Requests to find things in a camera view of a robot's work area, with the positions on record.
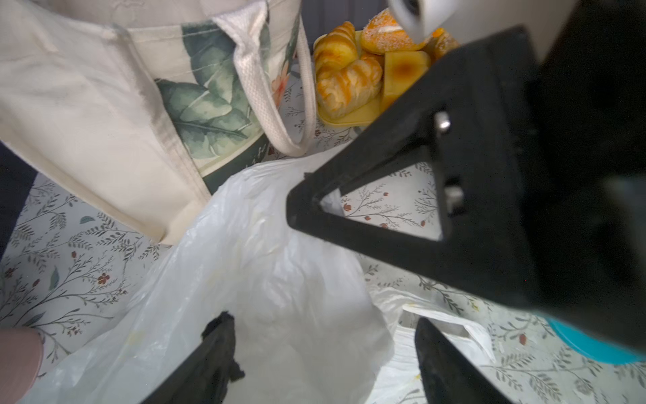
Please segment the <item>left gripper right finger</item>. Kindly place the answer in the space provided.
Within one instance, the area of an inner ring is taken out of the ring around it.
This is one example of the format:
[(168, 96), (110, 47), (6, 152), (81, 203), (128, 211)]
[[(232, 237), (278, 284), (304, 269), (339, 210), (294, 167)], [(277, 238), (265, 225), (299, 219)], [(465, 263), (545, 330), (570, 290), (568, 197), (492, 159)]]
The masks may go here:
[(429, 403), (511, 404), (426, 318), (417, 323), (415, 346)]

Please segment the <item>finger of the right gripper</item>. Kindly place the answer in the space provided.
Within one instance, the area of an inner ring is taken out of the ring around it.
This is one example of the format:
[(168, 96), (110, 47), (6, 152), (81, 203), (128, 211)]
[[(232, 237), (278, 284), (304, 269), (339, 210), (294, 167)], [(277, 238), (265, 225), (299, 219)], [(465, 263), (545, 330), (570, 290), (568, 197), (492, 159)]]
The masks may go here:
[[(531, 195), (548, 187), (528, 101), (537, 73), (521, 26), (452, 50), (289, 192), (288, 224), (486, 300), (543, 310), (548, 294), (523, 225)], [(412, 225), (324, 210), (328, 195), (387, 180)]]

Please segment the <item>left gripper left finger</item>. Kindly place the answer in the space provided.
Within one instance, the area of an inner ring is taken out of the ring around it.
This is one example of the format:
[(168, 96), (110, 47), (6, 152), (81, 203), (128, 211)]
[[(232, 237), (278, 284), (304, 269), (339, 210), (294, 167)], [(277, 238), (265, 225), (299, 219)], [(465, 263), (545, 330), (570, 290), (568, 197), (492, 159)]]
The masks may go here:
[(235, 361), (235, 318), (226, 311), (210, 321), (202, 342), (149, 395), (145, 403), (222, 403), (228, 385), (245, 377)]

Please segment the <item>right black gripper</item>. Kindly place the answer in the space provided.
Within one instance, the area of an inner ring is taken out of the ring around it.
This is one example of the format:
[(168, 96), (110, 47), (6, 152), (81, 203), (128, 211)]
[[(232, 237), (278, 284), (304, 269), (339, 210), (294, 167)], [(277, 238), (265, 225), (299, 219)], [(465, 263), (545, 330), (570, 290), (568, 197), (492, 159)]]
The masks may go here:
[(553, 185), (526, 211), (540, 309), (644, 352), (644, 2), (578, 3), (532, 101)]

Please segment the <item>white plastic grocery bag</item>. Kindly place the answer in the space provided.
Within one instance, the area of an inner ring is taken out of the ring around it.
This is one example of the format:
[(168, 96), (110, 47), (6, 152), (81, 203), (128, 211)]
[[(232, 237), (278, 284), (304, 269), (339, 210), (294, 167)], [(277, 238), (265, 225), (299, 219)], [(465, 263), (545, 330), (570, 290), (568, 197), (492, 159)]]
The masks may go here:
[(190, 355), (205, 362), (201, 335), (222, 312), (234, 319), (244, 374), (227, 403), (386, 402), (419, 389), (403, 312), (431, 320), (474, 364), (494, 364), (482, 325), (368, 285), (354, 252), (289, 227), (289, 190), (334, 155), (261, 163), (227, 180), (124, 318), (38, 380), (25, 402), (142, 402)]

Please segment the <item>cream canvas tote bag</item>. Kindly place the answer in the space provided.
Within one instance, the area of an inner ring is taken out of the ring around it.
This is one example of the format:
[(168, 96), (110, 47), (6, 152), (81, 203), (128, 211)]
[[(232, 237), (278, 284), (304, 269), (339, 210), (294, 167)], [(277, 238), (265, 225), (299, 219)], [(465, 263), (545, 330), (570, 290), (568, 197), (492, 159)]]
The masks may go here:
[(316, 128), (299, 1), (4, 1), (1, 141), (173, 244), (227, 178)]

